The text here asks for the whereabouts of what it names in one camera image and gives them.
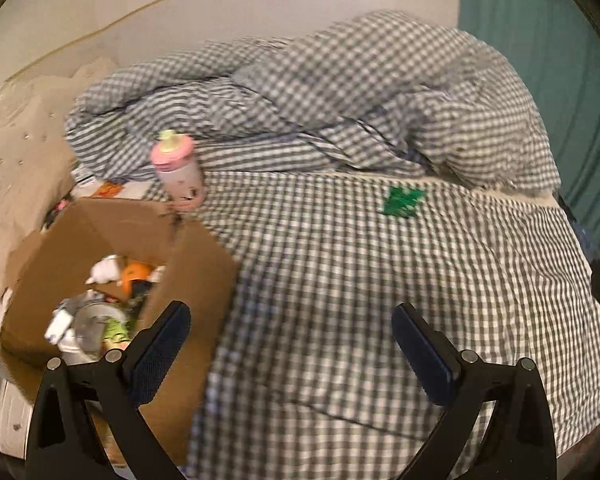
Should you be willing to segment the green wet wipes pack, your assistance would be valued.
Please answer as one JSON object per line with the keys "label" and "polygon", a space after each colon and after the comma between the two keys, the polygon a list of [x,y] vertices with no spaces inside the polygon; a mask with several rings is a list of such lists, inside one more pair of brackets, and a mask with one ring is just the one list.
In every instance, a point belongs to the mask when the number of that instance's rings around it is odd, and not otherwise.
{"label": "green wet wipes pack", "polygon": [[102,342],[105,344],[127,344],[130,341],[131,336],[126,323],[120,322],[116,318],[108,318],[102,332]]}

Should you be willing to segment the teal curtain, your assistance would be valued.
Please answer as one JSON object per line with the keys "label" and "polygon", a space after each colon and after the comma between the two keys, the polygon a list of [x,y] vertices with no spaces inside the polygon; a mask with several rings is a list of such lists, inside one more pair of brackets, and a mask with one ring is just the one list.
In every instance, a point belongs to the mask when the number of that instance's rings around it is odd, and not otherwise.
{"label": "teal curtain", "polygon": [[460,28],[503,53],[529,88],[560,194],[600,248],[600,37],[573,0],[460,0]]}

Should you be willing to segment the green toy piece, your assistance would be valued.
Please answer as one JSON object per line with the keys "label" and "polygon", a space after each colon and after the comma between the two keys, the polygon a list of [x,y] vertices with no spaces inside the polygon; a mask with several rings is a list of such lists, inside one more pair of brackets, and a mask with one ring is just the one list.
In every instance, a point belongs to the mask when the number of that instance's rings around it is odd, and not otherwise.
{"label": "green toy piece", "polygon": [[382,205],[381,212],[396,218],[411,218],[418,213],[419,204],[426,196],[421,188],[389,188],[388,196]]}

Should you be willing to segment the white tissue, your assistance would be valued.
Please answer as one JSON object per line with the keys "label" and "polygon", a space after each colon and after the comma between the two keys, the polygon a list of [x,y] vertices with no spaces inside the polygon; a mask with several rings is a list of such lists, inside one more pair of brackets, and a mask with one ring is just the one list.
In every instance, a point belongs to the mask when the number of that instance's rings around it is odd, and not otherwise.
{"label": "white tissue", "polygon": [[118,255],[109,255],[96,262],[91,267],[90,275],[85,284],[103,285],[117,283],[122,279],[124,260]]}

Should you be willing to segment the white tape roll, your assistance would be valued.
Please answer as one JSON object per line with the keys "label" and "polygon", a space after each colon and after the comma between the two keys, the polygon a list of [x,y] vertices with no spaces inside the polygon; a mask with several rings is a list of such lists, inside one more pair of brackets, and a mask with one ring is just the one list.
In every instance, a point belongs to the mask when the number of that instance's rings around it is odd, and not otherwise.
{"label": "white tape roll", "polygon": [[125,327],[128,317],[111,302],[92,302],[79,308],[58,342],[62,358],[69,365],[97,362],[104,352],[105,330],[110,321]]}

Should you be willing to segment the pink baby bottle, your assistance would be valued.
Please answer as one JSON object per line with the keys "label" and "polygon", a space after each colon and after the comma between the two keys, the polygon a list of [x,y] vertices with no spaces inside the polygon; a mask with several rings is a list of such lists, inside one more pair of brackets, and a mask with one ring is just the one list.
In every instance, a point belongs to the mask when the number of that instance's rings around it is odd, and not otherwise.
{"label": "pink baby bottle", "polygon": [[204,174],[190,136],[161,131],[150,160],[175,209],[191,211],[202,205],[206,198]]}

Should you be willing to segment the small orange fruit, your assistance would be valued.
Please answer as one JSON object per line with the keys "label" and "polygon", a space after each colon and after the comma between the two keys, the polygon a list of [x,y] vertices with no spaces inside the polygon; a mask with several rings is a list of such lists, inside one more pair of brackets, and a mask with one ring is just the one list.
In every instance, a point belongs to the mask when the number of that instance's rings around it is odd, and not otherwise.
{"label": "small orange fruit", "polygon": [[120,287],[125,293],[125,296],[132,296],[132,284],[135,281],[147,281],[154,271],[155,267],[151,266],[150,264],[140,261],[128,262],[122,269],[119,280]]}

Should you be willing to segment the white bedside drawer cabinet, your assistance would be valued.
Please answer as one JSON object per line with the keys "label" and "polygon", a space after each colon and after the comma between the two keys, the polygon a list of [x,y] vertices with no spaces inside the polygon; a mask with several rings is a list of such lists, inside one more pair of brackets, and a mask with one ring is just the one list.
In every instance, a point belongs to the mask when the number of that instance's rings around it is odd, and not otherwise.
{"label": "white bedside drawer cabinet", "polygon": [[12,383],[0,361],[1,453],[22,460],[26,457],[31,414],[31,404]]}

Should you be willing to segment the gingham checked duvet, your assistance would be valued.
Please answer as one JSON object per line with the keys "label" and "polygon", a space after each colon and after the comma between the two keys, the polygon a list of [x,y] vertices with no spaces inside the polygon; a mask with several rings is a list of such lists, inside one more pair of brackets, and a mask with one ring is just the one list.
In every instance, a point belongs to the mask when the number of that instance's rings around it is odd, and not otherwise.
{"label": "gingham checked duvet", "polygon": [[97,177],[151,180],[164,130],[191,136],[208,171],[440,174],[524,194],[560,185],[538,108],[507,58],[399,11],[116,70],[76,99],[65,137]]}

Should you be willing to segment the gingham checked bed sheet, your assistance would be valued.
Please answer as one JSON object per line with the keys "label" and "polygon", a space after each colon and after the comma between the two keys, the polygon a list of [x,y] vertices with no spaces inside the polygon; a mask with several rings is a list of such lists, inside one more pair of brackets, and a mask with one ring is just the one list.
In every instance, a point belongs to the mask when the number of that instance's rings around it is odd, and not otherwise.
{"label": "gingham checked bed sheet", "polygon": [[[225,323],[194,324],[143,408],[192,479],[390,479],[434,429],[391,333],[408,302],[459,349],[538,366],[556,446],[600,424],[600,308],[565,211],[439,180],[211,171],[199,211],[239,271]],[[386,216],[392,186],[426,196]]]}

